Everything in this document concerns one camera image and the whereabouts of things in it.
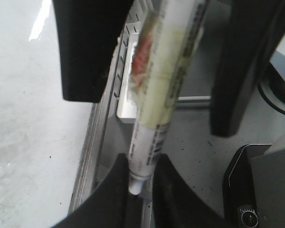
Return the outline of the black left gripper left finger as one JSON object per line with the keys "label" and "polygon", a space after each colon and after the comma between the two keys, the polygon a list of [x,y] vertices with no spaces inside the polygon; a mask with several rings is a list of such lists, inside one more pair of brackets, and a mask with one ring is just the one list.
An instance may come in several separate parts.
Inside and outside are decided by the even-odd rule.
{"label": "black left gripper left finger", "polygon": [[63,99],[99,103],[131,0],[53,1]]}

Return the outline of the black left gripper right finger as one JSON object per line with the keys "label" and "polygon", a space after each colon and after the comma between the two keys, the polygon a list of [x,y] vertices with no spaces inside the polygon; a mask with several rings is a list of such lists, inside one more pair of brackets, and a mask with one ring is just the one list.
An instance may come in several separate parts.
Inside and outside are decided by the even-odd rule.
{"label": "black left gripper right finger", "polygon": [[285,0],[234,0],[211,91],[210,128],[235,135],[252,93],[285,35]]}

